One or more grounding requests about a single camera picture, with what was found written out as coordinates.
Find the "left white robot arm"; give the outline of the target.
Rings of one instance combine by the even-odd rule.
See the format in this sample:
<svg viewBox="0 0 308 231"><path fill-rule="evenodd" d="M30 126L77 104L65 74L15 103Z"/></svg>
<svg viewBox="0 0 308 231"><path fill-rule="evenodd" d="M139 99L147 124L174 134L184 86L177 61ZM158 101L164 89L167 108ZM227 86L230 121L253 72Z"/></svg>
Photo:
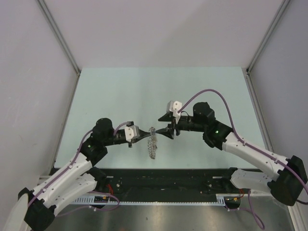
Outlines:
<svg viewBox="0 0 308 231"><path fill-rule="evenodd" d="M110 119L99 119L84 135L76 154L66 165L35 188L23 188L19 192L19 197L28 196L24 222L33 231L44 231L72 201L91 191L102 192L106 180L96 164L107 155L107 147L118 144L131 147L150 135L132 121L114 128Z"/></svg>

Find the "large silver keyring holder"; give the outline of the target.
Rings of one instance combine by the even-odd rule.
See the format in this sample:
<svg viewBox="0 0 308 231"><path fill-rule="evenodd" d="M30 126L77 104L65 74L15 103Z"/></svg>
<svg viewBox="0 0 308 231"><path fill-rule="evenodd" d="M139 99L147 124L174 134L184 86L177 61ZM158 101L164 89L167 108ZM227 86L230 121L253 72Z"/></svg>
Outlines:
<svg viewBox="0 0 308 231"><path fill-rule="evenodd" d="M151 159L155 160L156 150L157 150L157 136L156 136L155 128L150 127L149 133L150 133L150 136L148 138L148 154Z"/></svg>

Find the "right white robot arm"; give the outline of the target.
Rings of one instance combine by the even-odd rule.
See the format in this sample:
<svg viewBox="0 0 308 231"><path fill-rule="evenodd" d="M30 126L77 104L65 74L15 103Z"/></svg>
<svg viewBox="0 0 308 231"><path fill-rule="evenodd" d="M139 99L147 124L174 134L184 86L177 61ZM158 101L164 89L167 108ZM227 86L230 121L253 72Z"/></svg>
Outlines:
<svg viewBox="0 0 308 231"><path fill-rule="evenodd" d="M217 148L252 164L257 173L231 168L231 173L222 181L222 188L233 193L239 188L270 193L280 203L293 206L303 191L308 178L302 159L287 158L249 144L235 130L216 120L215 112L208 103L196 103L192 115L181 115L181 103L170 101L166 113L158 119L167 122L166 128L157 130L170 139L181 131L201 132L203 141L211 148Z"/></svg>

